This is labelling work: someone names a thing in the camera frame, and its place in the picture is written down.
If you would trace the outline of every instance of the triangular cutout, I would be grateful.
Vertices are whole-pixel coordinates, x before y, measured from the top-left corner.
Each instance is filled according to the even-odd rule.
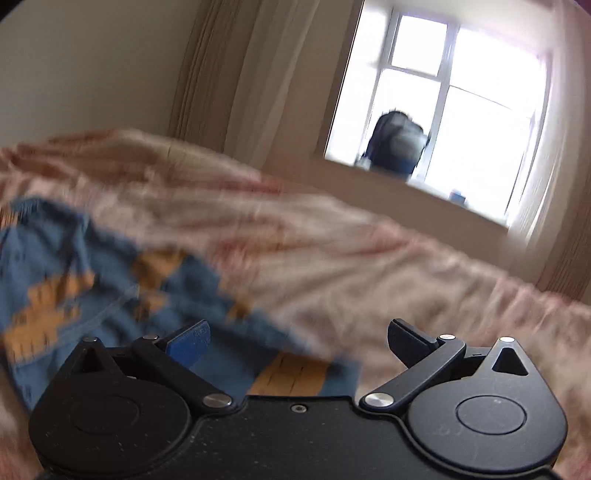
[[[520,375],[522,377],[527,375],[527,370],[512,348],[503,348],[501,350],[501,354],[496,359],[495,366],[492,369],[503,374]]]

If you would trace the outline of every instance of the window pane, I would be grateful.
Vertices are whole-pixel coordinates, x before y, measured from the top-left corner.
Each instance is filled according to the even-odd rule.
[[[532,116],[543,97],[544,81],[535,55],[480,32],[458,33],[453,86]]]
[[[365,151],[379,117],[391,110],[406,113],[426,134],[431,130],[440,83],[416,75],[386,69],[379,78],[374,107],[362,144]]]
[[[526,117],[452,87],[425,182],[503,218],[529,136]]]
[[[416,17],[402,17],[392,65],[437,75],[445,48],[447,25]]]

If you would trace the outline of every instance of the bedspread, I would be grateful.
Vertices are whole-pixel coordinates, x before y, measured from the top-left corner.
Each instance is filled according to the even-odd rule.
[[[204,259],[241,308],[261,309],[319,360],[361,363],[358,395],[401,372],[385,345],[400,317],[468,344],[516,337],[569,419],[557,464],[591,479],[591,309],[508,277],[392,220],[284,184],[208,150],[133,130],[0,151],[0,200],[38,196],[140,248]],[[0,475],[37,471],[26,415],[3,381]]]

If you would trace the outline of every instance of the window frame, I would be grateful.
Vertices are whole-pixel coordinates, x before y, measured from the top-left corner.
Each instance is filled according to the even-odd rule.
[[[445,44],[443,47],[443,54],[441,56],[441,64],[439,65],[439,71],[437,75],[431,75],[424,72],[418,72],[413,69],[405,69],[401,67],[396,67],[392,65],[392,58],[394,56],[394,48],[396,46],[396,40],[398,38],[398,30],[400,28],[400,23],[402,17],[415,17],[421,18],[423,20],[430,20],[442,24],[447,25],[447,32],[446,32],[446,39]],[[417,11],[417,10],[400,10],[397,8],[393,8],[391,12],[391,16],[389,19],[388,28],[386,31],[386,35],[384,38],[384,46],[382,48],[382,53],[379,59],[379,63],[377,65],[378,75],[376,77],[376,81],[374,84],[374,89],[371,95],[371,102],[370,108],[367,113],[365,124],[364,124],[364,135],[361,138],[359,143],[357,156],[359,159],[360,151],[363,147],[363,143],[366,140],[368,134],[369,123],[371,122],[372,114],[374,112],[374,103],[376,98],[376,93],[378,91],[379,80],[384,72],[385,69],[396,70],[398,72],[407,73],[410,75],[422,77],[429,80],[435,80],[439,82],[440,89],[439,89],[439,96],[437,98],[437,103],[433,115],[433,121],[431,123],[429,133],[431,135],[431,140],[423,152],[419,163],[413,173],[413,180],[424,183],[427,177],[427,172],[429,166],[431,164],[431,159],[433,157],[434,148],[437,142],[437,136],[439,134],[439,129],[441,127],[441,121],[443,119],[443,113],[445,109],[445,104],[447,101],[447,97],[449,94],[449,90],[451,88],[451,78],[452,78],[452,66],[453,66],[453,56],[456,47],[456,41],[458,33],[460,29],[468,29],[473,31],[482,31],[479,28],[473,28],[468,24],[460,23],[458,20],[453,18],[444,17],[442,15],[431,14],[429,12]],[[503,38],[502,35],[497,35],[494,32],[490,31],[482,31],[488,35],[494,35],[495,38],[499,38],[500,40],[516,45],[516,42],[512,39]],[[530,51],[531,49],[524,47],[522,45],[516,45],[519,48]],[[550,75],[550,66],[551,66],[551,56],[550,54],[536,54],[536,56],[544,62],[546,67],[546,84],[545,84],[545,92],[544,92],[544,99],[543,103],[541,104],[540,110],[536,110],[531,118],[531,128],[530,128],[530,138],[528,141],[528,147],[524,152],[524,156],[522,158],[521,164],[519,166],[518,174],[515,178],[514,189],[511,193],[511,197],[508,200],[508,204],[505,210],[505,216],[509,213],[512,206],[516,203],[519,203],[521,200],[521,195],[525,189],[525,184],[530,175],[531,167],[533,161],[535,159],[535,154],[538,150],[540,144],[540,138],[542,134],[542,128],[544,125],[545,114],[547,111],[548,106],[548,97],[550,94],[550,82],[551,82],[551,75]],[[482,97],[485,100],[493,102],[488,98]]]

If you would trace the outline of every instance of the cream wall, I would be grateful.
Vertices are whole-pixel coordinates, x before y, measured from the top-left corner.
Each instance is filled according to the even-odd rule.
[[[505,228],[391,177],[333,163],[314,152],[352,4],[320,0],[264,171],[388,215],[473,258],[502,266]]]
[[[24,0],[0,24],[0,145],[165,134],[199,0]]]

